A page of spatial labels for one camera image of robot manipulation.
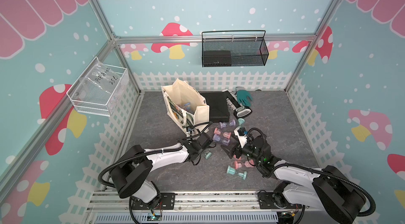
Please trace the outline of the blue hourglass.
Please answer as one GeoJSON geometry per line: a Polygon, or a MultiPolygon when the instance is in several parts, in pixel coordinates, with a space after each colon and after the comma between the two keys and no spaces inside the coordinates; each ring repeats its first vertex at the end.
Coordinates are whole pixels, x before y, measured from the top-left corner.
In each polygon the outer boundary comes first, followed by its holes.
{"type": "Polygon", "coordinates": [[[184,109],[186,112],[194,114],[193,110],[192,110],[192,106],[190,102],[187,102],[186,104],[184,104],[182,106],[182,109],[184,109]]]}

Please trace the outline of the cream canvas tote bag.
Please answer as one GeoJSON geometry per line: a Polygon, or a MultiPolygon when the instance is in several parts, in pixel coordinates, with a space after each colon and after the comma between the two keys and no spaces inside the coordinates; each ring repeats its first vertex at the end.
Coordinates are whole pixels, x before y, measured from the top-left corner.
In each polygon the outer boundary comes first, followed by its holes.
{"type": "Polygon", "coordinates": [[[209,122],[209,105],[187,81],[176,79],[161,88],[167,115],[187,135],[202,131],[209,122]]]}

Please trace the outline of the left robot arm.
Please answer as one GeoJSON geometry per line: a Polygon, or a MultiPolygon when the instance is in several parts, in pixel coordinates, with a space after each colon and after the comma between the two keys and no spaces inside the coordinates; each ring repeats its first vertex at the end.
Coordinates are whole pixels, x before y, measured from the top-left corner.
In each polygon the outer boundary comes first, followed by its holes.
{"type": "Polygon", "coordinates": [[[213,138],[206,133],[212,122],[199,123],[190,128],[196,131],[169,147],[148,150],[140,145],[130,148],[118,161],[103,169],[98,182],[115,188],[121,199],[140,200],[149,208],[161,204],[162,195],[157,186],[148,181],[150,172],[176,163],[198,165],[203,152],[210,148],[213,138]]]}

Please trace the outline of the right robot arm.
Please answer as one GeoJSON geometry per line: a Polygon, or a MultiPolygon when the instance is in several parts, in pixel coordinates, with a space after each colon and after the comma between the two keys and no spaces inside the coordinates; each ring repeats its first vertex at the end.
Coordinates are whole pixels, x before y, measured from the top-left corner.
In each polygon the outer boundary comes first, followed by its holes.
{"type": "Polygon", "coordinates": [[[313,207],[340,224],[352,224],[357,217],[370,216],[377,208],[371,194],[336,167],[309,168],[273,155],[266,135],[258,128],[237,127],[234,132],[224,132],[222,149],[230,158],[246,157],[263,178],[280,181],[272,192],[277,208],[313,207]]]}

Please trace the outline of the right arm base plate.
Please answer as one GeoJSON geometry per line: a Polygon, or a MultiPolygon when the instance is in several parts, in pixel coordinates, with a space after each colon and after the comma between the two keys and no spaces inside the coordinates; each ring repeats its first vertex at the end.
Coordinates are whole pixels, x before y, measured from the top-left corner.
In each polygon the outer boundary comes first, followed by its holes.
{"type": "Polygon", "coordinates": [[[260,209],[302,209],[301,205],[290,204],[281,193],[261,190],[257,194],[260,209]]]}

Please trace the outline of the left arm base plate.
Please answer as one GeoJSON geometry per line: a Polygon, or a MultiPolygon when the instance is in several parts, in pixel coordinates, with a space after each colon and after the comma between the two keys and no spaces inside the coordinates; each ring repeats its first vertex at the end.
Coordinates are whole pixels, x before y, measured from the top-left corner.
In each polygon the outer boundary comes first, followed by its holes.
{"type": "Polygon", "coordinates": [[[135,199],[132,202],[133,210],[173,210],[175,204],[175,193],[160,193],[150,203],[144,203],[140,199],[135,199]]]}

